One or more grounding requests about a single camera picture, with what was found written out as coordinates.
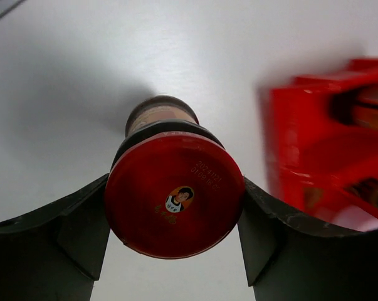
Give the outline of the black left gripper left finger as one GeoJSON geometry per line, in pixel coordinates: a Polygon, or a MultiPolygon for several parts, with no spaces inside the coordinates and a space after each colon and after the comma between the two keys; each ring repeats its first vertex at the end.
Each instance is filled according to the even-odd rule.
{"type": "Polygon", "coordinates": [[[0,222],[0,300],[90,300],[110,234],[107,179],[0,222]]]}

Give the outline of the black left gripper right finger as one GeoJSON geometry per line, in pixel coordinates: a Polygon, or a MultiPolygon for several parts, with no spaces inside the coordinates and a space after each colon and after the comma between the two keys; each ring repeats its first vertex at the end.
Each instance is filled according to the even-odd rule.
{"type": "Polygon", "coordinates": [[[343,228],[245,187],[238,231],[256,300],[378,300],[378,229],[343,228]]]}

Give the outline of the red-cap brown spice jar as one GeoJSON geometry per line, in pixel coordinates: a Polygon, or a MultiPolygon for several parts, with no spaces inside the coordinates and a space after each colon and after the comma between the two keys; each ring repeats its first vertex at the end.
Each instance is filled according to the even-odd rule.
{"type": "Polygon", "coordinates": [[[128,248],[181,259],[222,241],[241,216],[244,177],[188,104],[159,95],[138,104],[105,187],[112,231],[128,248]]]}

